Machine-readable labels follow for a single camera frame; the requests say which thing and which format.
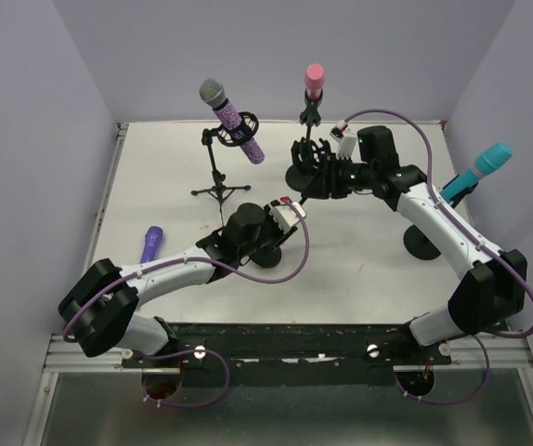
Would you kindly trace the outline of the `black shock-mount desk stand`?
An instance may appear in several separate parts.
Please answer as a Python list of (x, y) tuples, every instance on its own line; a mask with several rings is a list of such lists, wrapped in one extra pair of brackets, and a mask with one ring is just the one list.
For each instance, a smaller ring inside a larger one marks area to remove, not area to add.
[(271, 241), (250, 255), (250, 260), (260, 268), (273, 269), (282, 260), (282, 245), (301, 225), (294, 210), (301, 213), (307, 200), (331, 196), (331, 184), (326, 178), (331, 146), (322, 138), (319, 142), (320, 145), (309, 138), (301, 138), (292, 144), (292, 165), (286, 171), (285, 181), (300, 193), (300, 200), (293, 202), (290, 197), (282, 197), (265, 206), (266, 235), (271, 236)]

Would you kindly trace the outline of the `plain purple microphone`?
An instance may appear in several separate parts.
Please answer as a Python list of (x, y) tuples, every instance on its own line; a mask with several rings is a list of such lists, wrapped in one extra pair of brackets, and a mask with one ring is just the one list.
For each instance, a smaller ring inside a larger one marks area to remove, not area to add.
[(140, 256), (140, 263), (154, 261), (163, 245), (164, 232), (161, 227), (151, 226), (144, 236), (143, 250)]

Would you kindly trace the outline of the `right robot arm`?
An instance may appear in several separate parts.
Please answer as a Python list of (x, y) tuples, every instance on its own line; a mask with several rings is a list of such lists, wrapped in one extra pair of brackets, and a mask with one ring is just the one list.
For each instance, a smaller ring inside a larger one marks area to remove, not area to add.
[(436, 190), (419, 167), (400, 163), (393, 133), (384, 125), (351, 133), (340, 123), (331, 134), (337, 151), (326, 140), (294, 144), (288, 186), (305, 199), (320, 200), (371, 191), (410, 222), (403, 237), (408, 252), (422, 260), (443, 256), (460, 281), (447, 304), (406, 323), (396, 342), (401, 360), (418, 363), (430, 345), (487, 331), (523, 309), (526, 258), (488, 240), (452, 206), (471, 186), (453, 179)]

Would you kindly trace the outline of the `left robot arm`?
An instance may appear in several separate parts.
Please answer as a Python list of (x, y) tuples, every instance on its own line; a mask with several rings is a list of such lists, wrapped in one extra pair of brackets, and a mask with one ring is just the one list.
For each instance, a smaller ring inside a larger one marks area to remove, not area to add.
[(224, 227), (183, 253), (120, 267), (103, 258), (84, 273), (58, 305), (65, 322), (63, 338), (78, 344), (88, 358), (112, 348), (139, 352), (154, 366), (168, 365), (176, 353), (176, 332), (159, 317), (137, 310), (150, 301), (191, 286), (220, 281), (242, 263), (272, 269), (281, 246), (306, 230), (306, 211), (287, 197), (260, 206), (243, 203)]

